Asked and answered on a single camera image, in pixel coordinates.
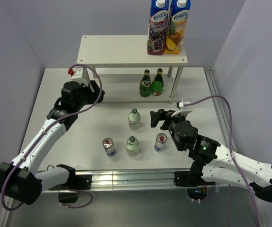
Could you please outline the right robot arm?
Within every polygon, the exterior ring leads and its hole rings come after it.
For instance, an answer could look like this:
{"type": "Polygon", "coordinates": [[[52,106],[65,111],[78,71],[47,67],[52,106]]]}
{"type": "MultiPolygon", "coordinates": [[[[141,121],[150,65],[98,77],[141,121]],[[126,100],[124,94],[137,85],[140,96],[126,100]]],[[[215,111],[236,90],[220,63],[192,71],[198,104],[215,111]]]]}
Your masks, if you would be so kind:
{"type": "Polygon", "coordinates": [[[197,187],[204,184],[224,183],[249,188],[259,199],[272,203],[272,164],[243,156],[223,144],[200,135],[186,116],[173,110],[150,112],[150,126],[162,121],[161,130],[168,131],[179,151],[187,151],[193,163],[187,171],[174,173],[174,184],[197,187]]]}

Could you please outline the green Perrier labelled bottle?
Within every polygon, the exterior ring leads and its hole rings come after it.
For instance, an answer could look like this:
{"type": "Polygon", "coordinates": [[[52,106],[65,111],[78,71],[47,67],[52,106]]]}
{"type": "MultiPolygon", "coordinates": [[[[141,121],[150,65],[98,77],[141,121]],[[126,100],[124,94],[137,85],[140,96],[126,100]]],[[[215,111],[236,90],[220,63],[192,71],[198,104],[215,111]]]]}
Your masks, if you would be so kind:
{"type": "Polygon", "coordinates": [[[142,97],[148,97],[151,94],[150,71],[148,69],[144,70],[144,76],[140,82],[139,92],[142,97]]]}

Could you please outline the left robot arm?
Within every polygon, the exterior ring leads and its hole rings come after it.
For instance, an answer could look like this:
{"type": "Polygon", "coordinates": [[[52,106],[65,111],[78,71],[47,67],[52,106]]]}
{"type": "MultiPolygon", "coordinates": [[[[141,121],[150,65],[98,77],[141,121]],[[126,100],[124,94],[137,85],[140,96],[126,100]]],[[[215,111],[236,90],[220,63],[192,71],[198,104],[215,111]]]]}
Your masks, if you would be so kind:
{"type": "Polygon", "coordinates": [[[91,87],[78,82],[66,82],[61,97],[49,111],[43,126],[31,142],[9,163],[0,163],[0,193],[3,208],[8,196],[21,203],[33,204],[40,194],[54,187],[73,189],[77,185],[76,170],[58,164],[51,170],[39,172],[42,161],[54,144],[70,129],[78,115],[102,102],[105,94],[102,82],[91,80],[91,87]]]}

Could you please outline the dark green gold-cap bottle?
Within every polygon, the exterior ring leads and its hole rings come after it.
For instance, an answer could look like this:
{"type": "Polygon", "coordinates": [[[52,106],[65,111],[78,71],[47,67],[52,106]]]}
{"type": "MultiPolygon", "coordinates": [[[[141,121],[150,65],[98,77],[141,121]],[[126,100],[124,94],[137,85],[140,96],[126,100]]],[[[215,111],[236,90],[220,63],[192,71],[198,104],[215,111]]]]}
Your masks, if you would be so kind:
{"type": "Polygon", "coordinates": [[[163,73],[163,70],[159,68],[151,84],[151,92],[155,96],[160,96],[164,89],[164,81],[163,81],[162,73],[163,73]]]}

